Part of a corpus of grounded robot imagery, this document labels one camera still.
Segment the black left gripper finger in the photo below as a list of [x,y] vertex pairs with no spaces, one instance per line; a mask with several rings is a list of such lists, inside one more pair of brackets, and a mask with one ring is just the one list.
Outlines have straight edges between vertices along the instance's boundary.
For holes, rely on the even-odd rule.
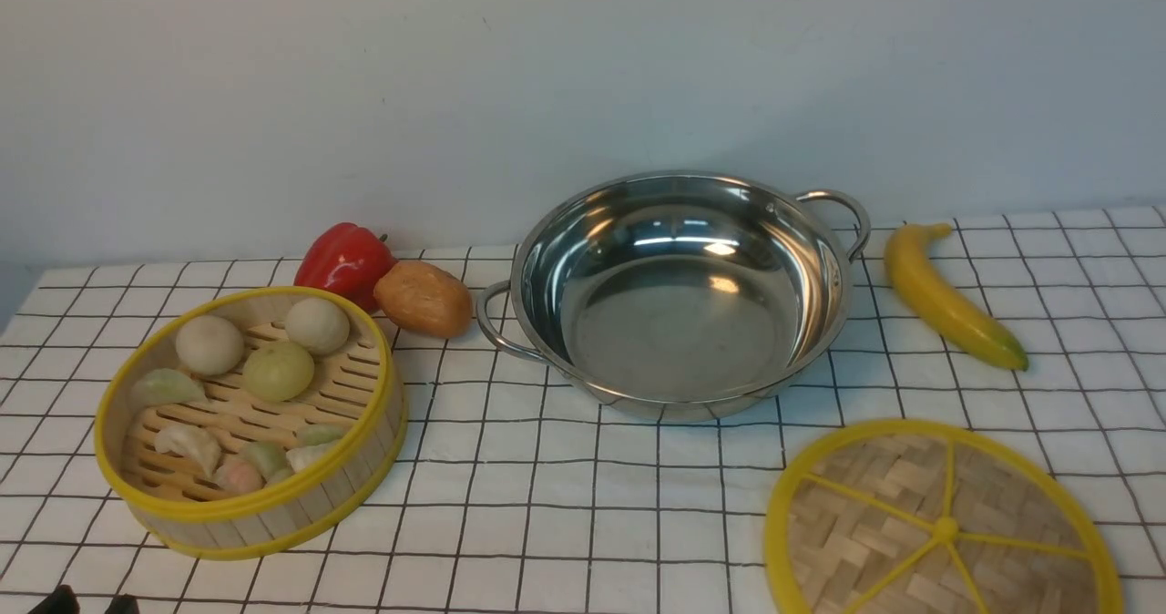
[[135,597],[129,597],[129,594],[118,594],[111,601],[104,611],[105,614],[140,614],[140,607],[138,606],[138,599]]
[[73,590],[69,585],[59,585],[51,593],[28,611],[29,614],[78,614],[80,611]]

